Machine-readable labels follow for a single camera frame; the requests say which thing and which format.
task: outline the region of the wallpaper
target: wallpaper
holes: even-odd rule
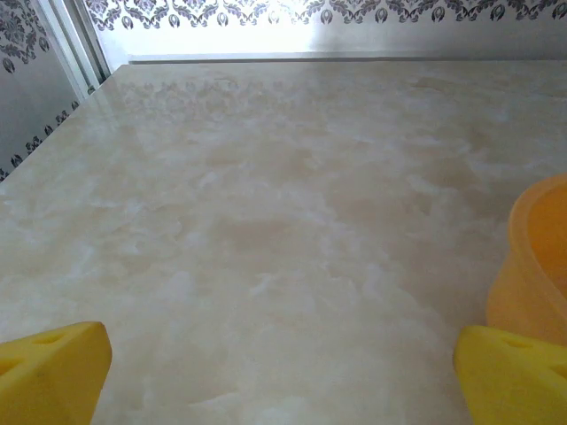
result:
[[[115,26],[146,29],[169,25],[227,27],[292,24],[381,24],[391,20],[414,23],[426,19],[474,21],[485,14],[498,21],[506,14],[516,20],[549,15],[562,19],[567,2],[559,0],[85,0],[100,31]]]
[[[79,103],[30,0],[0,0],[0,182]]]

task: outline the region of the decorative pattern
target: decorative pattern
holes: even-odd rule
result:
[[[71,103],[71,107],[73,108],[73,110],[77,109],[79,107],[79,102],[74,100]],[[63,110],[60,114],[57,115],[57,117],[55,118],[55,121],[57,122],[57,125],[60,126],[61,124],[63,124],[63,122],[68,117],[69,117],[69,114],[65,110]],[[46,125],[43,128],[43,131],[45,132],[45,136],[47,137],[48,135],[53,133],[53,128],[50,125]],[[31,142],[26,143],[26,154],[27,155],[24,158],[22,158],[22,156],[19,155],[18,153],[14,153],[12,155],[12,158],[10,159],[12,166],[14,168],[19,166],[24,161],[24,159],[27,156],[31,155],[32,152],[35,151],[39,147],[39,145],[42,144],[42,143],[43,143],[43,140],[40,139],[37,135],[35,135]],[[9,172],[4,171],[3,168],[0,168],[0,182],[3,182],[9,175],[10,175]]]
[[[4,70],[14,73],[12,58],[27,64],[35,59],[35,47],[48,51],[47,33],[40,23],[30,0],[0,0],[0,52]]]
[[[122,26],[132,29],[159,28],[163,19],[171,28],[183,22],[191,27],[215,25],[226,27],[331,22],[382,24],[389,18],[400,23],[431,19],[474,21],[485,14],[491,21],[501,20],[506,13],[514,19],[537,19],[548,12],[552,19],[567,15],[567,2],[560,0],[84,0],[99,30]]]

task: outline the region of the yellow object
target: yellow object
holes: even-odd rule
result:
[[[0,424],[89,424],[111,358],[98,322],[0,344]]]
[[[565,425],[567,348],[494,328],[465,328],[454,349],[475,425]]]
[[[488,324],[567,345],[567,174],[531,186],[516,201],[509,243],[488,297]]]

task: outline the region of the tabletop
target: tabletop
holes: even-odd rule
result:
[[[564,62],[123,66],[0,184],[0,339],[102,321],[94,425],[470,423],[566,116]]]

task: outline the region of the table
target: table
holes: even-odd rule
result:
[[[0,337],[102,321],[94,425],[470,423],[566,116],[565,62],[123,66],[0,185]]]

